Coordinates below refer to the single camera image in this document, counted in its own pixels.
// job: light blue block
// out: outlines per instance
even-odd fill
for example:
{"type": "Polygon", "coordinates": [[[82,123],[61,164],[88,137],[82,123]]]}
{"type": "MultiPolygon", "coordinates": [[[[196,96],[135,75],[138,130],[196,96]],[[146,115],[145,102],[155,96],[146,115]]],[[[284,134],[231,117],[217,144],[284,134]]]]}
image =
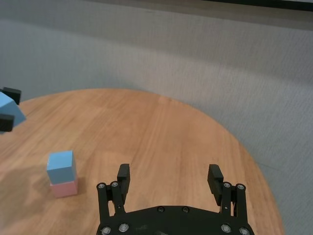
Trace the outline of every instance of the light blue block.
{"type": "Polygon", "coordinates": [[[15,103],[15,101],[7,95],[3,94],[2,92],[0,92],[0,114],[13,115],[14,127],[26,120],[26,117],[24,116],[18,105],[15,103]]]}
{"type": "Polygon", "coordinates": [[[76,180],[73,151],[51,153],[47,164],[47,173],[53,185],[76,180]]]}

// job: metal screw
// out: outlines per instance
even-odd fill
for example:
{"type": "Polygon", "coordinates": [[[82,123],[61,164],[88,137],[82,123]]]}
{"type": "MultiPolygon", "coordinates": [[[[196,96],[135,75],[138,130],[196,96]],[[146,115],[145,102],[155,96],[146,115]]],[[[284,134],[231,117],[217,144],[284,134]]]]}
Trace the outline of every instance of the metal screw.
{"type": "Polygon", "coordinates": [[[120,232],[126,232],[127,230],[129,229],[129,226],[128,226],[128,224],[121,224],[119,227],[118,227],[118,230],[120,231],[120,232]]]}
{"type": "Polygon", "coordinates": [[[189,208],[188,207],[183,207],[182,211],[185,212],[185,213],[188,213],[189,212],[189,208]]]}
{"type": "Polygon", "coordinates": [[[107,235],[111,232],[111,228],[110,227],[104,227],[102,230],[101,230],[101,234],[102,235],[107,235]]]}
{"type": "Polygon", "coordinates": [[[243,186],[243,185],[238,185],[237,188],[239,188],[239,189],[245,189],[245,186],[243,186]]]}
{"type": "Polygon", "coordinates": [[[231,232],[231,228],[229,225],[227,224],[222,224],[221,229],[224,233],[230,233],[231,232]]]}
{"type": "Polygon", "coordinates": [[[249,230],[246,229],[246,228],[240,228],[240,229],[239,229],[239,232],[240,232],[240,234],[242,234],[242,235],[250,235],[249,230]]]}
{"type": "Polygon", "coordinates": [[[164,212],[164,211],[165,211],[165,208],[164,208],[164,207],[158,207],[158,208],[157,208],[157,211],[158,211],[158,212],[164,212]]]}

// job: black object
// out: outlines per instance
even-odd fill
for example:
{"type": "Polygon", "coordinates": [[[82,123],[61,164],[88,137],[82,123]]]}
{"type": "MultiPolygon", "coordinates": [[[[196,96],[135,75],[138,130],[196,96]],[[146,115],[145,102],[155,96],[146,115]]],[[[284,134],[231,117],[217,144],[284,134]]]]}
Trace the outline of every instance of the black object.
{"type": "Polygon", "coordinates": [[[6,94],[8,97],[13,99],[17,105],[20,104],[21,94],[22,94],[20,90],[9,88],[9,87],[4,87],[3,89],[0,89],[0,92],[6,94]]]}
{"type": "Polygon", "coordinates": [[[7,114],[0,114],[0,131],[10,132],[13,129],[14,116],[7,114]]]}
{"type": "Polygon", "coordinates": [[[100,225],[97,235],[254,235],[247,222],[246,187],[223,182],[218,165],[209,166],[208,183],[220,212],[188,206],[159,206],[126,213],[124,204],[130,183],[129,164],[120,166],[117,181],[97,185],[100,225]],[[115,215],[110,216],[112,200],[115,215]],[[231,202],[234,213],[231,215],[231,202]]]}
{"type": "Polygon", "coordinates": [[[303,1],[290,1],[290,0],[208,0],[208,1],[227,2],[252,6],[265,6],[300,11],[313,11],[313,3],[303,1]]]}

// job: wooden table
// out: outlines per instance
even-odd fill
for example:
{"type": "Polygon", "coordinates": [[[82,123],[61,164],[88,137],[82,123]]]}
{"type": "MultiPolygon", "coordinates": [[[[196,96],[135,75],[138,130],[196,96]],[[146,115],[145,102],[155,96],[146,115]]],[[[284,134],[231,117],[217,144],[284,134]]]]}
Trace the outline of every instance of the wooden table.
{"type": "Polygon", "coordinates": [[[157,205],[217,212],[206,177],[209,164],[218,164],[225,181],[247,186],[255,234],[284,234],[273,195],[252,157],[225,128],[186,104],[157,94],[95,89],[47,95],[20,107],[27,121],[0,136],[2,235],[95,234],[96,185],[115,180],[121,163],[131,165],[127,212],[157,205]],[[79,194],[55,199],[46,173],[48,155],[70,149],[79,194]]]}

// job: stacked cubes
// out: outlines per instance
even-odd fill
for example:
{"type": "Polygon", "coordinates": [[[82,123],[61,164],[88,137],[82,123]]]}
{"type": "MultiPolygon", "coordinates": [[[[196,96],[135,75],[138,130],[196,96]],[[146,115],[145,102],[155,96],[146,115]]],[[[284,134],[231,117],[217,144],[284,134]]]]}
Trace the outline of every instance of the stacked cubes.
{"type": "Polygon", "coordinates": [[[50,187],[55,197],[78,192],[78,180],[73,151],[51,153],[47,164],[50,187]]]}
{"type": "Polygon", "coordinates": [[[13,126],[26,120],[16,102],[2,92],[0,92],[0,115],[0,134],[12,131],[13,126]]]}

